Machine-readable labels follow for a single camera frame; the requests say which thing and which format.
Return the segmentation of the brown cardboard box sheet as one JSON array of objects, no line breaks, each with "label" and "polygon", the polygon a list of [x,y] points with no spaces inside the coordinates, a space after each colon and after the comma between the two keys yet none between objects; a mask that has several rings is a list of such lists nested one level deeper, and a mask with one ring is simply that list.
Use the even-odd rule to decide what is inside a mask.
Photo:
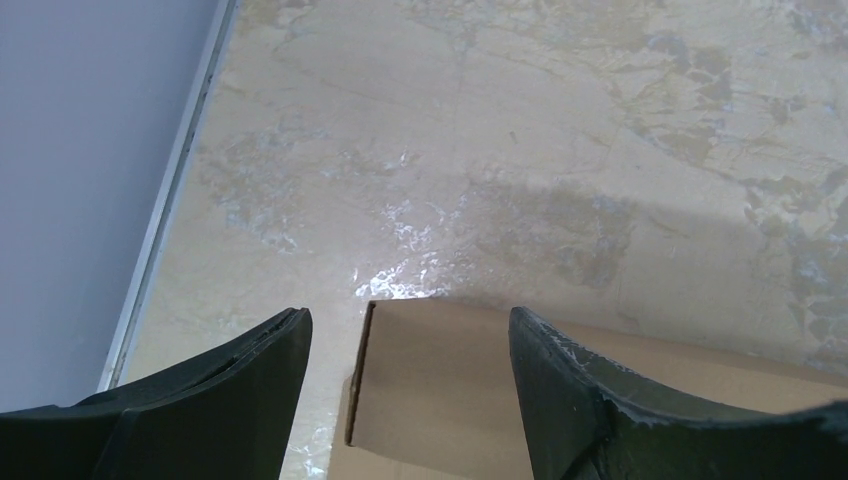
[{"label": "brown cardboard box sheet", "polygon": [[[672,388],[773,414],[847,395],[843,376],[559,322],[581,345]],[[373,301],[342,397],[332,479],[528,479],[508,315],[436,299]]]}]

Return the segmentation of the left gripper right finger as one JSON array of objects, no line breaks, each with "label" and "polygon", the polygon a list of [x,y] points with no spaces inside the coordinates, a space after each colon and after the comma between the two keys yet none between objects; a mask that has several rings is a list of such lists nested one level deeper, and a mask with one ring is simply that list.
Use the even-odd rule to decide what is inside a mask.
[{"label": "left gripper right finger", "polygon": [[537,479],[843,479],[847,405],[768,414],[595,353],[524,307],[509,353]]}]

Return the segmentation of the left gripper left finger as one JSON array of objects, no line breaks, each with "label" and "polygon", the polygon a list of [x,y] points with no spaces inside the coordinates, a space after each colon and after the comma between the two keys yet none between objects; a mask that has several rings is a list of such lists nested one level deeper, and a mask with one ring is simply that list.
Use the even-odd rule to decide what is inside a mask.
[{"label": "left gripper left finger", "polygon": [[233,340],[90,396],[1,417],[5,479],[276,479],[313,323],[286,309]]}]

